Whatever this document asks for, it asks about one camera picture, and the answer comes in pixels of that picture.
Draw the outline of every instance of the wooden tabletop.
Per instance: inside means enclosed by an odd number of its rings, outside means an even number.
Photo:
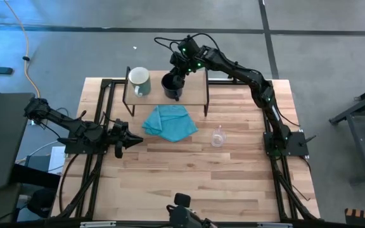
[[[84,120],[94,118],[100,84],[101,78],[85,81],[77,114],[87,110]],[[281,113],[297,123],[289,81],[273,80],[273,84]],[[122,103],[123,89],[124,85],[115,88],[111,119],[129,122],[130,131],[144,137],[144,141],[124,150],[121,160],[115,158],[113,147],[105,155],[95,220],[168,220],[165,206],[173,204],[176,193],[190,195],[191,208],[203,219],[279,220],[271,165],[262,140],[262,112],[254,104],[248,86],[210,85],[208,116],[203,116],[203,107],[187,106],[199,131],[177,143],[146,135],[141,125],[154,106],[139,107],[135,117],[131,117]],[[215,148],[210,138],[219,125],[227,139],[221,148]],[[85,159],[85,155],[80,155],[70,167],[63,186],[64,205],[80,188]],[[296,194],[310,212],[319,217],[308,166],[297,157],[288,157],[288,165],[292,184],[310,200],[306,201],[295,191]],[[290,216],[288,197],[286,194],[283,197]],[[52,212],[52,215],[57,214],[58,197]]]
[[[185,77],[185,85],[179,101],[170,99],[164,94],[162,79],[168,71],[151,70],[149,94],[137,97],[131,83],[126,89],[125,102],[128,105],[205,105],[207,104],[207,83],[205,71],[191,73]]]

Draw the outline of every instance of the blue towel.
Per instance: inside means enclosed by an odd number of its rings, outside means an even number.
[[[182,105],[158,105],[143,123],[146,134],[177,142],[198,131]]]

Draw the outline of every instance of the concrete floor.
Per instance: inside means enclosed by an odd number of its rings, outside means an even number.
[[[265,0],[271,29],[365,30],[363,0]],[[258,0],[10,0],[26,25],[119,28],[262,29]],[[0,1],[0,24],[16,23]],[[126,66],[170,69],[170,53],[155,36],[186,34],[121,32],[28,32],[29,75],[52,107],[66,107],[74,117],[86,77],[123,77]],[[227,57],[260,70],[271,79],[263,34],[211,34]],[[198,39],[200,44],[208,40]],[[365,91],[365,36],[273,35],[279,77],[289,79],[309,144],[312,179],[321,216],[344,222],[345,208],[365,210],[365,184],[349,179],[364,175],[347,124],[328,119]],[[23,74],[25,39],[21,31],[0,31],[0,66],[15,69],[0,76],[0,92],[34,92]],[[226,77],[212,73],[210,77]],[[66,132],[50,125],[60,135]],[[18,157],[55,135],[28,126]]]

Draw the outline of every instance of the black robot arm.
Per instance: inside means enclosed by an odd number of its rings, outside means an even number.
[[[81,117],[72,119],[50,108],[47,100],[32,98],[25,108],[25,116],[36,122],[47,119],[60,127],[70,131],[72,137],[58,138],[66,146],[73,147],[72,151],[80,154],[103,154],[109,145],[115,145],[115,156],[122,157],[122,147],[129,148],[141,143],[143,138],[129,132],[128,123],[116,119],[112,129],[108,132],[103,126],[90,121],[83,121]]]
[[[208,46],[198,47],[192,37],[182,40],[178,48],[181,53],[175,52],[170,59],[170,63],[174,65],[170,73],[174,75],[173,83],[176,87],[182,88],[185,75],[196,72],[199,68],[224,72],[244,82],[250,87],[255,104],[265,112],[272,126],[272,137],[269,142],[271,147],[278,150],[286,148],[291,138],[291,130],[280,118],[271,81],[264,79],[256,70],[246,69],[237,62],[228,60],[218,49]]]

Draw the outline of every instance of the black mug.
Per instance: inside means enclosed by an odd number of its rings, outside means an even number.
[[[177,88],[173,83],[172,80],[174,78],[174,75],[171,73],[168,73],[164,75],[162,79],[162,86],[164,88],[165,95],[170,99],[175,99],[175,101],[179,101],[179,97],[183,93],[182,88]]]

